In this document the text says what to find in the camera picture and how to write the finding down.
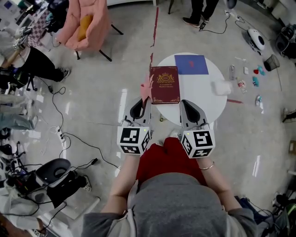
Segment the table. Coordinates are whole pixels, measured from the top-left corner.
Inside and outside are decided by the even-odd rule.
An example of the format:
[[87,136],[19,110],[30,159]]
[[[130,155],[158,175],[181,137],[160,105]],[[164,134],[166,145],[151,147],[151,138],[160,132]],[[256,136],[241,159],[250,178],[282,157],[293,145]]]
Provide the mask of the table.
[[[175,55],[198,55],[192,53],[178,53],[170,55],[162,60],[158,66],[176,66]],[[186,99],[205,112],[208,123],[214,122],[223,112],[227,96],[215,95],[211,82],[225,80],[220,70],[209,59],[205,59],[208,67],[208,75],[179,75],[180,98]],[[180,104],[156,105],[159,112],[172,123],[181,126]]]

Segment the gray shirt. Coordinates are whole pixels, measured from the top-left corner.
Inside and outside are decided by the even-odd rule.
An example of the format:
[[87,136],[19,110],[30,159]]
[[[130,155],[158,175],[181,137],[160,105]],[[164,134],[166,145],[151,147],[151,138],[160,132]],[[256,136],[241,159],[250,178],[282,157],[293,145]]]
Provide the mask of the gray shirt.
[[[131,209],[137,237],[253,237],[256,230],[249,209],[227,213],[212,189],[181,173],[161,174],[145,181]],[[116,236],[110,230],[122,217],[114,213],[87,214],[82,237]]]

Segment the black pants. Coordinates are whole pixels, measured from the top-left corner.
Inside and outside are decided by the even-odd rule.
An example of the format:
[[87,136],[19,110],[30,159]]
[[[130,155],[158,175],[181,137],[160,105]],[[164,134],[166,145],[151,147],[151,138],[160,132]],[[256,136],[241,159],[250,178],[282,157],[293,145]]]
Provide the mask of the black pants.
[[210,18],[214,13],[214,10],[217,6],[218,1],[219,0],[206,0],[207,6],[204,12],[202,13],[202,10],[204,7],[204,0],[191,0],[192,14],[190,19],[193,20],[193,22],[195,22],[196,24],[198,24],[200,21],[201,14],[203,14],[203,17],[205,19]]
[[67,177],[56,187],[48,187],[47,195],[52,204],[57,208],[64,200],[72,196],[79,188],[85,187],[86,180],[82,176],[75,178],[74,172],[70,171]]
[[21,69],[34,76],[39,76],[48,80],[61,81],[64,74],[56,69],[52,61],[38,49],[31,47],[29,56]]

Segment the book cover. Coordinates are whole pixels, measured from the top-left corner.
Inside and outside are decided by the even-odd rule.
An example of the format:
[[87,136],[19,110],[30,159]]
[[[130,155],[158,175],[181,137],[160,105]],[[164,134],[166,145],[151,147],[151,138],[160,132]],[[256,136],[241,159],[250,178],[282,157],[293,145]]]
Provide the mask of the book cover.
[[208,67],[203,55],[175,55],[180,75],[208,75]]
[[180,102],[178,69],[175,66],[152,67],[152,104],[175,104]]

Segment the silver bracelet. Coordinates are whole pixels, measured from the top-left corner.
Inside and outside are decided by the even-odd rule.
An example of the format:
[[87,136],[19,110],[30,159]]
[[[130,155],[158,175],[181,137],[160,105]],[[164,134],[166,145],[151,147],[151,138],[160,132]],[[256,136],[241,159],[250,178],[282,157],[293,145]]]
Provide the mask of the silver bracelet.
[[200,170],[207,170],[207,169],[210,169],[214,166],[215,162],[213,162],[209,167],[207,168],[199,168]]

